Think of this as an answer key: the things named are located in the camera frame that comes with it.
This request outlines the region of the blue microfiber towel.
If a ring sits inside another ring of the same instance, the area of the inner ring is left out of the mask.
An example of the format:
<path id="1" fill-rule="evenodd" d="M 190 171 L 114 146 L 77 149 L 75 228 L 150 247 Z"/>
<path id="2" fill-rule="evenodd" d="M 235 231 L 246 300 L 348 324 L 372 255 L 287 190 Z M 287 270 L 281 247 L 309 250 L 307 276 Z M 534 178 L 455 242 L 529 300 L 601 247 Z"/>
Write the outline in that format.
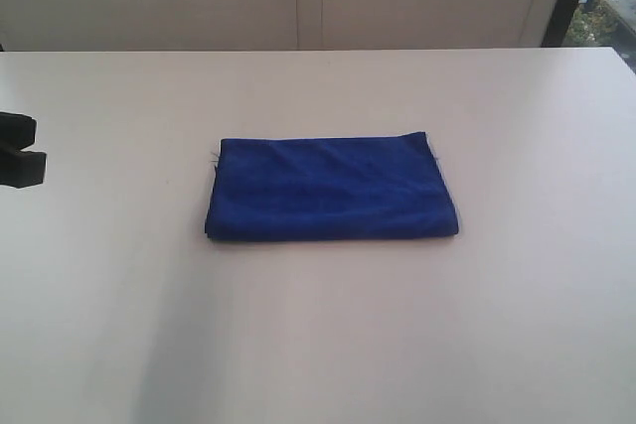
<path id="1" fill-rule="evenodd" d="M 225 138 L 205 234 L 224 242 L 407 240 L 459 231 L 425 133 Z"/>

